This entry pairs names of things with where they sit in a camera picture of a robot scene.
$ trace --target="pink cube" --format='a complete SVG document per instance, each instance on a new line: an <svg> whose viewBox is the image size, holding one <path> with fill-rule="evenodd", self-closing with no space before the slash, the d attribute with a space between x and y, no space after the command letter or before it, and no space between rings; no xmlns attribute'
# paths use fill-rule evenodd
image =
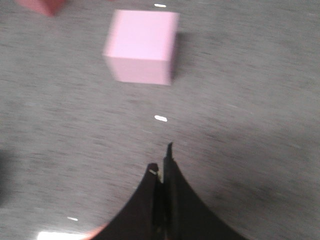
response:
<svg viewBox="0 0 320 240"><path fill-rule="evenodd" d="M65 0L15 0L18 4L46 16L53 16Z"/></svg>
<svg viewBox="0 0 320 240"><path fill-rule="evenodd" d="M179 14L116 10L103 55L121 82L171 84Z"/></svg>

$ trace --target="cube face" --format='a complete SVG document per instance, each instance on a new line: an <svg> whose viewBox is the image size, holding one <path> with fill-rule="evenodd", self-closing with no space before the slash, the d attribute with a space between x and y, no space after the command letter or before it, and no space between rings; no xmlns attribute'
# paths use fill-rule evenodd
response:
<svg viewBox="0 0 320 240"><path fill-rule="evenodd" d="M103 55L121 82L171 83L179 14L117 10Z"/></svg>
<svg viewBox="0 0 320 240"><path fill-rule="evenodd" d="M53 16L65 0L15 0L19 5L46 16Z"/></svg>

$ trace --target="gray carpet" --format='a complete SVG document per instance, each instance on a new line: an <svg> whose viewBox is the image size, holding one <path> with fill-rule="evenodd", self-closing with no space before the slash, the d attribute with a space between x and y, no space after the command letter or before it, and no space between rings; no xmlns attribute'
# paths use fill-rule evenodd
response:
<svg viewBox="0 0 320 240"><path fill-rule="evenodd" d="M172 86L113 79L115 9L181 14ZM319 13L316 0L68 0L49 18L0 0L0 239L110 221L170 141L244 236L319 239Z"/></svg>

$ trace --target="red block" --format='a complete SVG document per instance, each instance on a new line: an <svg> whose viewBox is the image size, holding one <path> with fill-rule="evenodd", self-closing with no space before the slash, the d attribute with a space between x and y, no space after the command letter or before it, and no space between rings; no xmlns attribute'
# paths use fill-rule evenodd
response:
<svg viewBox="0 0 320 240"><path fill-rule="evenodd" d="M37 13L52 17L66 0L15 0L18 4Z"/></svg>

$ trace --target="pink foam block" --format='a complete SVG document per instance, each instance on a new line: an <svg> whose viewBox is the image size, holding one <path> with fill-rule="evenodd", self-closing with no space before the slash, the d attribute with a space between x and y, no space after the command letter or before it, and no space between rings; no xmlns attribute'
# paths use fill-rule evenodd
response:
<svg viewBox="0 0 320 240"><path fill-rule="evenodd" d="M116 10L103 55L121 82L171 84L179 14Z"/></svg>
<svg viewBox="0 0 320 240"><path fill-rule="evenodd" d="M65 0L15 0L18 4L46 16L53 16Z"/></svg>

